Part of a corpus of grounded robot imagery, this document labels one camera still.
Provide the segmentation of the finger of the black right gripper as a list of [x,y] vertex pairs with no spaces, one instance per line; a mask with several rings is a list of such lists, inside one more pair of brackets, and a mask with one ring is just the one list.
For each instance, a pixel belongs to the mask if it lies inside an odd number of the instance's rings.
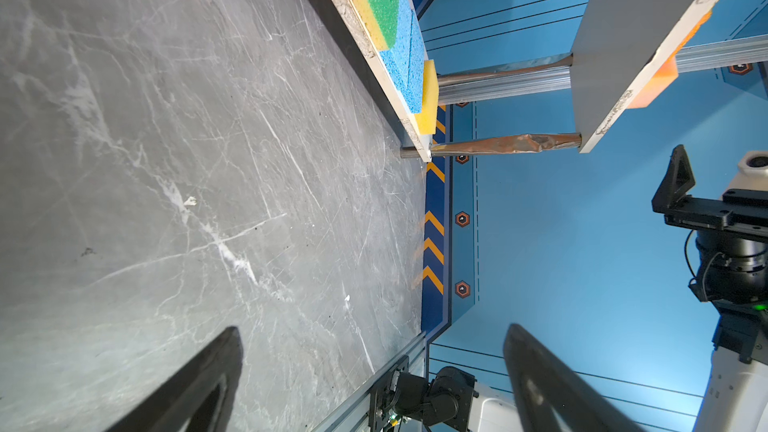
[[677,145],[670,156],[666,173],[651,205],[656,213],[690,213],[695,203],[688,192],[696,185],[685,147]]

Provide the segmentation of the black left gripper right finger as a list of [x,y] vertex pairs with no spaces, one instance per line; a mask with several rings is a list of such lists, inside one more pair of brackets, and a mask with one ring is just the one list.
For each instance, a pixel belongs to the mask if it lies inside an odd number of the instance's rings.
[[525,431],[641,429],[521,325],[509,327],[503,356]]

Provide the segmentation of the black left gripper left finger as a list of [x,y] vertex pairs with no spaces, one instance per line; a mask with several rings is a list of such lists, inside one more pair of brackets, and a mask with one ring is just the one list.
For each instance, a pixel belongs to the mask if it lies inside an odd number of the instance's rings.
[[242,372],[243,345],[230,326],[111,431],[225,431]]

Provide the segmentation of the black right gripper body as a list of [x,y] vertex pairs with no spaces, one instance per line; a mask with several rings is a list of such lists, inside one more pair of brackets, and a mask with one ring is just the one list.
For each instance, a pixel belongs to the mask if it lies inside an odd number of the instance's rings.
[[766,191],[730,189],[722,200],[690,195],[674,199],[658,192],[653,198],[653,211],[662,214],[670,226],[767,242]]

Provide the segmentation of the pink sponge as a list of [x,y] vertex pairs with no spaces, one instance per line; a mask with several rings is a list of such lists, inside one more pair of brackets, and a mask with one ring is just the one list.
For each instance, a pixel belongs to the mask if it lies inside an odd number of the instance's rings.
[[641,109],[649,106],[679,76],[676,56],[672,55],[654,74],[650,81],[628,106],[629,109]]

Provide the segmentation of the yellow sponge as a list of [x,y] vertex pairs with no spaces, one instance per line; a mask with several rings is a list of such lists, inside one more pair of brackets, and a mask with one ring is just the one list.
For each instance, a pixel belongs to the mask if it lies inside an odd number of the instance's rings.
[[433,135],[437,129],[439,102],[439,83],[433,60],[424,62],[422,85],[422,108],[415,120],[420,135]]

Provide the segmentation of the blue sponge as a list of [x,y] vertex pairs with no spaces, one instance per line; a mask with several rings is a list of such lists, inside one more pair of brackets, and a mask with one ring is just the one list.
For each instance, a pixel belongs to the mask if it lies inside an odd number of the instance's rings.
[[396,88],[405,93],[410,66],[412,10],[410,0],[398,0],[398,18],[394,45],[380,53],[388,74]]
[[414,11],[410,14],[410,20],[408,74],[404,97],[409,112],[416,115],[422,112],[425,48],[419,21]]

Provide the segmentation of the orange sponge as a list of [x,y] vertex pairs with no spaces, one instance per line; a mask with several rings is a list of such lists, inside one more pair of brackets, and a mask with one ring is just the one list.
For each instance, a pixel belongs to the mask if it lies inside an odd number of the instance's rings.
[[711,18],[711,16],[712,16],[712,10],[708,11],[699,20],[699,22],[689,31],[689,33],[686,35],[686,37],[682,40],[682,42],[679,44],[679,46],[676,48],[676,50],[672,54],[673,56],[676,56],[686,46],[686,44],[696,35],[696,33]]

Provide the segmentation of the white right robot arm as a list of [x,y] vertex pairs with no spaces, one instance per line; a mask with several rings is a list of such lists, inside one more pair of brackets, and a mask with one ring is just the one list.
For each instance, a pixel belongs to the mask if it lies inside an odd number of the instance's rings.
[[[718,199],[691,195],[695,178],[683,146],[673,149],[652,208],[688,231],[698,250],[689,289],[719,320],[698,431],[767,427],[767,156],[751,152]],[[518,324],[503,348],[512,396],[504,399],[456,367],[433,378],[391,369],[372,391],[369,426],[393,431],[408,420],[425,430],[636,431],[632,421]]]

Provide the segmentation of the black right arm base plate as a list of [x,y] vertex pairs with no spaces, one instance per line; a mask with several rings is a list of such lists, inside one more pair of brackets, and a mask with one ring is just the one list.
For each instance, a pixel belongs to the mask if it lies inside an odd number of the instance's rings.
[[401,356],[371,387],[367,414],[368,427],[371,432],[385,431],[391,427],[394,404],[398,400],[396,383],[399,375],[408,371],[409,362],[410,359],[407,355]]

